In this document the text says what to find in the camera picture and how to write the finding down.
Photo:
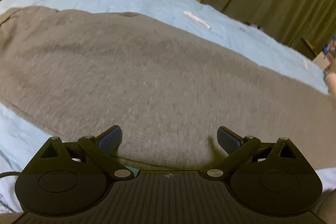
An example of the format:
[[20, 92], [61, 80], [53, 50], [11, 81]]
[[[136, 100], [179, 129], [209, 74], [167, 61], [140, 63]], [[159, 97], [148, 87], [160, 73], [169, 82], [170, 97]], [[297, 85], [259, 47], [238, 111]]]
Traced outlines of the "grey knit pants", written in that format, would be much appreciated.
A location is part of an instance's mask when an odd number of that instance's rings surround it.
[[206, 169], [217, 129], [288, 137], [315, 169], [335, 166], [335, 100], [148, 16], [42, 6], [1, 15], [1, 102], [75, 141], [117, 124], [135, 168]]

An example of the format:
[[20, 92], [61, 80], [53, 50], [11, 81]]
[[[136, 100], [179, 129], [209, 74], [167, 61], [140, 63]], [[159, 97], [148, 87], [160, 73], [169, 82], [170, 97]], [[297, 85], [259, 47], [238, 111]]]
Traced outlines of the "light blue cartoon bedsheet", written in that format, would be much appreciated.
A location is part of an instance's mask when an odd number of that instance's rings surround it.
[[[195, 0], [4, 0], [1, 1], [1, 13], [17, 5], [39, 5], [93, 13], [137, 12], [233, 50], [262, 67], [301, 81], [323, 94], [327, 92], [326, 84], [322, 83], [322, 71], [307, 57], [287, 46], [281, 46], [261, 31], [245, 27], [237, 20]], [[196, 23], [184, 14], [187, 11], [201, 17], [201, 20], [210, 24], [211, 29], [202, 27], [201, 23]], [[1, 173], [21, 171], [47, 139], [47, 135], [1, 104]], [[317, 170], [323, 184], [323, 197], [315, 211], [325, 217], [327, 214], [335, 215], [335, 160], [332, 160], [332, 165], [332, 168]], [[7, 202], [1, 205], [1, 214], [20, 211], [18, 201], [14, 198], [13, 179], [1, 182], [1, 195], [1, 202]]]

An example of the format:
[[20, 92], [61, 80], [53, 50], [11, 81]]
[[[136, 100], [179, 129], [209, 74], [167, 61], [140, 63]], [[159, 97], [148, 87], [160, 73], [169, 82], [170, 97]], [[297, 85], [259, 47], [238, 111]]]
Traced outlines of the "cluttered side shelf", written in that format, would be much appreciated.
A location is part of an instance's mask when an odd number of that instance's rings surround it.
[[323, 46], [323, 49], [319, 53], [305, 38], [301, 38], [301, 41], [313, 54], [314, 59], [312, 63], [317, 65], [326, 73], [335, 73], [335, 35], [331, 37], [330, 41]]

